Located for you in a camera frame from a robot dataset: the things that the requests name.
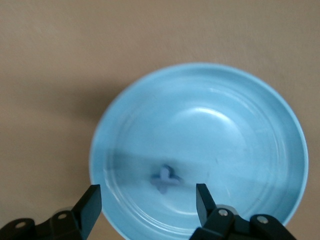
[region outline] bowl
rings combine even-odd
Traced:
[[[249,220],[286,225],[303,197],[308,150],[293,110],[242,70],[185,63],[152,72],[103,114],[89,171],[102,212],[127,240],[186,240],[200,226],[196,184]]]

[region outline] tan surface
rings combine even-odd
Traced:
[[[142,75],[197,61],[251,72],[291,105],[310,169],[288,229],[318,239],[318,0],[0,1],[0,227],[73,205],[112,99]],[[101,215],[89,239],[122,238]]]

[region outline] small blue object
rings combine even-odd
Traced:
[[[180,185],[181,179],[174,174],[174,169],[164,164],[160,169],[160,174],[151,177],[151,184],[155,185],[161,194],[165,194],[171,185]]]
[[[246,220],[268,214],[286,225],[307,177],[305,136],[286,101],[257,77],[211,63],[132,84],[102,116],[90,152],[102,212],[126,240],[188,240],[200,226],[199,183]]]

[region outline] bolt head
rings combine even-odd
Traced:
[[[256,219],[262,224],[269,223],[268,219],[265,216],[257,216]]]
[[[223,217],[228,216],[228,211],[225,209],[220,209],[218,213],[220,214],[220,216],[223,216]]]

